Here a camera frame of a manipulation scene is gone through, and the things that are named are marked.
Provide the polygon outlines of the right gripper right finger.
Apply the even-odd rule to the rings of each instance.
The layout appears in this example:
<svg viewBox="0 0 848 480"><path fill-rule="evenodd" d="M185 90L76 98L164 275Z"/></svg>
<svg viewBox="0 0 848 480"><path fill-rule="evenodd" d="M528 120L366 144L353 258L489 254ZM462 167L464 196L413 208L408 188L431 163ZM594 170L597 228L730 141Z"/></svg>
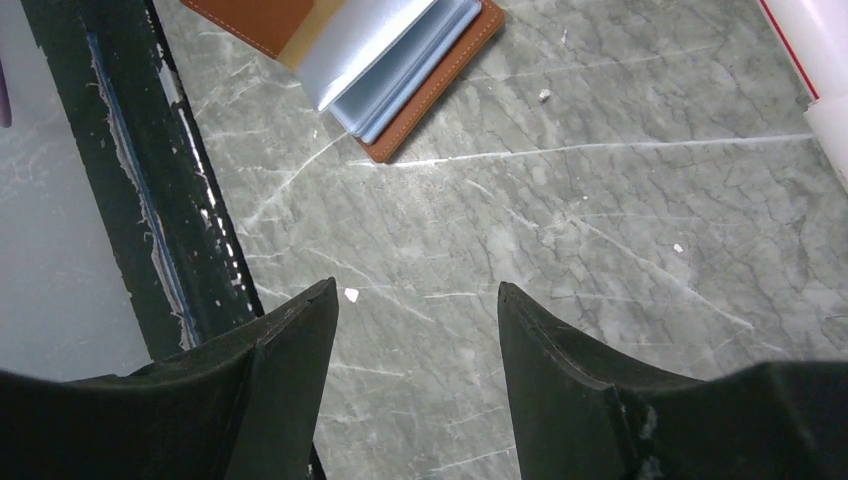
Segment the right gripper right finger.
<svg viewBox="0 0 848 480"><path fill-rule="evenodd" d="M572 327L512 283L497 318L525 479L843 479L847 365L769 361L710 381Z"/></svg>

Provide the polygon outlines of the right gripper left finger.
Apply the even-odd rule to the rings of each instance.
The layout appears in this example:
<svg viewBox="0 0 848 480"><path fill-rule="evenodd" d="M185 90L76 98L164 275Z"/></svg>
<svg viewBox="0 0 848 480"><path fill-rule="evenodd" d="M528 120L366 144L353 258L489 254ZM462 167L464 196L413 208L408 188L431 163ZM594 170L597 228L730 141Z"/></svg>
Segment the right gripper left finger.
<svg viewBox="0 0 848 480"><path fill-rule="evenodd" d="M5 479L321 479L337 285L127 376L1 376Z"/></svg>

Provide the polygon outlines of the brown leather card holder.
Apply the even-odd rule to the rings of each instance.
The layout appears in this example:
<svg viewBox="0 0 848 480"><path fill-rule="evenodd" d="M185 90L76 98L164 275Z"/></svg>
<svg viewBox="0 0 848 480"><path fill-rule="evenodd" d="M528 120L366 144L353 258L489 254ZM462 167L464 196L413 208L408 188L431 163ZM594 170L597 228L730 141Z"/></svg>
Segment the brown leather card holder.
<svg viewBox="0 0 848 480"><path fill-rule="evenodd" d="M501 28L493 1L189 1L276 60L319 113L390 160Z"/></svg>

